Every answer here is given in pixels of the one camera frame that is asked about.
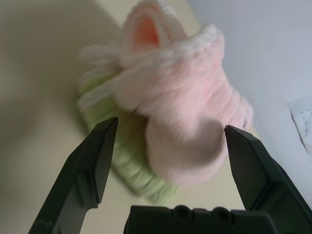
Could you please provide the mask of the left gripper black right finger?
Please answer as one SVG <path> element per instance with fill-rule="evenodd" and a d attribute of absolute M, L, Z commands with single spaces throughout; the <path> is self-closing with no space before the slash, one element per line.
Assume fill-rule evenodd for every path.
<path fill-rule="evenodd" d="M 252 134 L 228 125 L 224 129 L 231 172 L 247 210 L 272 217 L 310 221 L 312 211 L 285 170 Z"/>

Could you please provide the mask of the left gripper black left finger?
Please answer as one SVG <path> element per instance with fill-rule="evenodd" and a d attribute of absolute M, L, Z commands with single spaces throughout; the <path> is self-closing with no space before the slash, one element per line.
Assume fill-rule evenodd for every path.
<path fill-rule="evenodd" d="M 118 118 L 98 123 L 68 156 L 31 229 L 31 234 L 78 234 L 86 213 L 102 202 Z"/>

